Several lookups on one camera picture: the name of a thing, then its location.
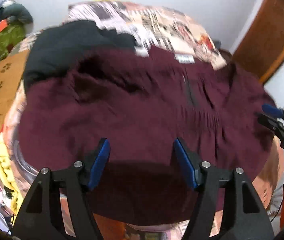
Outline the black folded garment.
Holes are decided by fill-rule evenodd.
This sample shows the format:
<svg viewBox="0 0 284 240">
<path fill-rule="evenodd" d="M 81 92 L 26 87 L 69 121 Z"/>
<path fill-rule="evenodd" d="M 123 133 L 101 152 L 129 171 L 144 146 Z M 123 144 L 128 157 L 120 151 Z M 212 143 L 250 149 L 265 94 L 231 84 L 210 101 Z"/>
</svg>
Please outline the black folded garment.
<svg viewBox="0 0 284 240">
<path fill-rule="evenodd" d="M 134 50 L 136 39 L 116 30 L 99 29 L 94 21 L 80 20 L 44 30 L 28 55 L 22 79 L 25 90 L 36 82 L 61 76 L 88 51 L 97 47 Z"/>
</svg>

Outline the grey plush cushion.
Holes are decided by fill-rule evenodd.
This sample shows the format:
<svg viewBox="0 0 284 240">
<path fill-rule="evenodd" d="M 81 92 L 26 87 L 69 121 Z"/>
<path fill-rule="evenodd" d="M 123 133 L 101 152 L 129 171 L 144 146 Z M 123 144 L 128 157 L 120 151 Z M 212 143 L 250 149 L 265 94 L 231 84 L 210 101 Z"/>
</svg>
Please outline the grey plush cushion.
<svg viewBox="0 0 284 240">
<path fill-rule="evenodd" d="M 7 19 L 9 22 L 19 21 L 22 24 L 33 23 L 33 17 L 29 11 L 19 3 L 13 3 L 2 8 L 1 20 Z"/>
</svg>

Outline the maroon button shirt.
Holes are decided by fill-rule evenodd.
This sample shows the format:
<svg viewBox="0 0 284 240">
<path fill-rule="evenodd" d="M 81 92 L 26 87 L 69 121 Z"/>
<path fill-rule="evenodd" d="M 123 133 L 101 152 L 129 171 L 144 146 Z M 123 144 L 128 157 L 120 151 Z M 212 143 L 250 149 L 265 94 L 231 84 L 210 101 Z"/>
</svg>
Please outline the maroon button shirt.
<svg viewBox="0 0 284 240">
<path fill-rule="evenodd" d="M 258 122 L 273 100 L 257 78 L 234 63 L 215 70 L 180 63 L 153 47 L 91 51 L 62 77 L 34 84 L 19 124 L 20 149 L 36 169 L 61 170 L 82 160 L 101 138 L 111 153 L 92 211 L 141 226 L 190 218 L 197 194 L 182 177 L 173 142 L 218 168 L 250 179 L 271 153 L 273 133 Z"/>
</svg>

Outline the brown wooden door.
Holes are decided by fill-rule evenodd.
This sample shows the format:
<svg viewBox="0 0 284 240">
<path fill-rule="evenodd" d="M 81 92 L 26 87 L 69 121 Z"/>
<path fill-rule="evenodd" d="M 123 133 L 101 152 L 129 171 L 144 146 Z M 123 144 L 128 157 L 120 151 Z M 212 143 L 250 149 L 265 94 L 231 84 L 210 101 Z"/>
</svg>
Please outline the brown wooden door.
<svg viewBox="0 0 284 240">
<path fill-rule="evenodd" d="M 284 0 L 263 0 L 232 60 L 264 84 L 284 62 Z"/>
</svg>

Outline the yellow knitted cloth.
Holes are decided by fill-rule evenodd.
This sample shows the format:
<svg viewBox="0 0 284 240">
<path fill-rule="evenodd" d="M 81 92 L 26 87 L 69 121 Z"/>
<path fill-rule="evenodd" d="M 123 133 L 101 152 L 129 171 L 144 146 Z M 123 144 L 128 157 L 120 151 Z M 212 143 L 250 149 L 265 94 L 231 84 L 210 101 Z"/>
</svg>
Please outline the yellow knitted cloth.
<svg viewBox="0 0 284 240">
<path fill-rule="evenodd" d="M 17 215 L 24 198 L 19 191 L 11 169 L 11 161 L 3 140 L 3 133 L 0 133 L 0 179 L 5 187 L 13 191 L 9 207 L 11 211 Z"/>
</svg>

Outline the green patterned storage box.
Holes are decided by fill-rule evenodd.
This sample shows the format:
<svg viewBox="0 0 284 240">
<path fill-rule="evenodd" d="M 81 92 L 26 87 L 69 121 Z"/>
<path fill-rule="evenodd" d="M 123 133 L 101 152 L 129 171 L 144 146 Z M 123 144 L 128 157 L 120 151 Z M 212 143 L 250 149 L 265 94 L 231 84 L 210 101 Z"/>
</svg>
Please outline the green patterned storage box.
<svg viewBox="0 0 284 240">
<path fill-rule="evenodd" d="M 25 28 L 20 23 L 8 25 L 0 32 L 0 61 L 5 59 L 11 50 L 25 38 Z"/>
</svg>

